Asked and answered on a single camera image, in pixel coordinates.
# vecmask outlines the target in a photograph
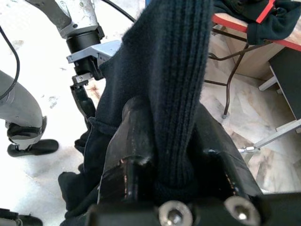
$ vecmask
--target metal rod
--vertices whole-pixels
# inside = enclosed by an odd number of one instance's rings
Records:
[[[245,38],[242,38],[242,37],[234,35],[234,34],[230,34],[228,32],[224,32],[224,31],[218,30],[216,28],[213,28],[212,31],[215,32],[215,33],[218,33],[218,34],[225,35],[227,37],[233,38],[233,39],[237,39],[237,40],[240,40],[240,41],[247,42],[247,40]]]
[[[260,47],[269,45],[270,43],[271,43],[271,42],[267,41],[267,42],[265,42],[265,43],[262,44],[262,45],[259,45],[259,46],[252,46],[252,47],[250,47],[250,48],[244,49],[244,50],[242,50],[242,51],[233,53],[233,54],[231,54],[231,55],[228,55],[228,56],[225,56],[225,57],[222,57],[222,58],[217,57],[217,56],[216,56],[215,54],[213,54],[213,53],[209,53],[209,58],[210,58],[210,59],[213,59],[213,60],[223,61],[223,60],[227,60],[227,59],[230,59],[230,58],[232,58],[232,57],[235,57],[235,56],[238,56],[238,55],[241,55],[241,54],[245,54],[246,52],[252,51],[252,50],[254,50],[254,49],[257,49],[257,48],[260,48]]]
[[[262,139],[261,141],[257,142],[256,144],[254,144],[254,148],[261,148],[261,147],[269,144],[270,142],[277,140],[284,134],[286,134],[294,129],[299,128],[300,126],[301,126],[301,119],[294,121],[293,123],[289,124],[288,126],[284,127],[283,129],[280,129],[276,133]]]
[[[247,43],[244,47],[244,49],[248,49],[249,47],[249,44]],[[232,78],[241,62],[241,60],[243,59],[244,55],[246,52],[244,51],[241,51],[242,53],[240,54],[234,68],[232,69],[231,71],[231,74],[228,78],[228,81],[227,81],[227,94],[226,94],[226,106],[225,106],[225,111],[224,111],[224,115],[222,116],[223,118],[226,118],[227,117],[227,113],[228,113],[228,109],[229,109],[229,105],[230,105],[230,84],[231,84],[231,81],[232,81]]]
[[[227,86],[226,83],[218,82],[218,81],[211,81],[211,80],[204,80],[206,83],[214,84],[214,85],[219,85],[219,86]]]

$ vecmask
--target metal chair leg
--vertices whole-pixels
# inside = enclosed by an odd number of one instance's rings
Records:
[[[244,47],[244,50],[247,49],[248,47],[249,47],[249,44],[246,44],[245,47]],[[224,114],[222,116],[223,119],[225,119],[227,117],[227,113],[228,113],[228,109],[229,109],[229,105],[230,105],[230,85],[231,85],[231,81],[232,81],[233,76],[234,76],[241,60],[243,59],[244,55],[245,55],[245,52],[243,52],[239,55],[239,58],[238,58],[238,60],[235,64],[234,68],[232,69],[231,74],[230,74],[230,76],[228,78],[228,81],[227,81],[226,106],[225,106]]]

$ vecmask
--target black fabric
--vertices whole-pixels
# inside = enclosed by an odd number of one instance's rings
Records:
[[[106,148],[121,123],[123,106],[135,96],[151,104],[158,149],[159,190],[154,192],[163,200],[187,201],[187,194],[196,195],[186,148],[205,73],[211,15],[211,1],[153,0],[123,37],[120,50],[102,64],[106,87],[95,117],[89,119],[87,142],[84,135],[76,143],[81,151],[85,146],[83,171],[59,178],[69,212],[100,181]]]
[[[287,38],[296,26],[301,14],[301,2],[276,0],[275,7],[265,20],[258,24],[254,20],[263,7],[254,4],[243,4],[240,12],[224,0],[214,0],[215,13],[227,13],[248,23],[247,40],[250,45],[262,44],[265,40],[282,40]]]

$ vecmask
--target black metal bracket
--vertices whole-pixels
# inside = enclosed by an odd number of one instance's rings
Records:
[[[71,93],[75,100],[76,106],[84,116],[86,123],[89,117],[95,116],[95,112],[96,112],[93,101],[91,98],[88,97],[84,87],[87,84],[88,81],[83,81],[81,83],[76,83],[70,86]]]

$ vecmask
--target tiled floor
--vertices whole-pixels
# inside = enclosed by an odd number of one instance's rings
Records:
[[[143,0],[115,2],[132,15],[138,15],[143,8]],[[131,23],[100,0],[95,0],[95,8],[106,34],[104,41],[120,39]],[[20,83],[34,95],[43,114],[48,116],[44,138],[54,138],[60,144],[59,150],[50,155],[11,158],[6,153],[9,141],[2,121],[0,208],[31,213],[40,217],[44,225],[57,226],[65,212],[57,177],[63,171],[77,172],[82,156],[73,148],[73,142],[85,131],[83,118],[69,91],[74,75],[72,65],[68,65],[65,59],[69,51],[56,28],[24,0],[1,0],[0,23],[18,48]],[[229,51],[218,36],[212,37],[211,47],[217,55],[226,55]],[[0,70],[14,76],[15,60],[1,38],[0,49]],[[206,76],[226,81],[232,67],[231,60],[209,60]],[[235,77],[231,86],[230,114],[225,120],[221,118],[225,88],[211,84],[203,87],[201,102],[238,147],[259,141],[293,119],[283,96],[273,89],[264,92],[257,89],[261,82]],[[91,82],[87,88],[95,103],[104,86],[104,81]],[[271,192],[301,190],[300,146],[300,135],[291,132],[258,153],[244,154],[244,159],[262,189]]]
[[[211,37],[211,51],[226,56],[227,46],[219,35]],[[226,81],[233,67],[233,61],[209,60],[206,77],[215,81]],[[205,83],[201,102],[214,118],[231,135],[237,148],[256,143],[276,128],[292,121],[284,97],[276,88],[264,92],[258,90],[262,81],[235,75],[230,89],[229,116],[222,119],[225,105],[225,88]],[[269,192],[301,191],[301,135],[291,131],[254,154],[243,154],[261,189]]]

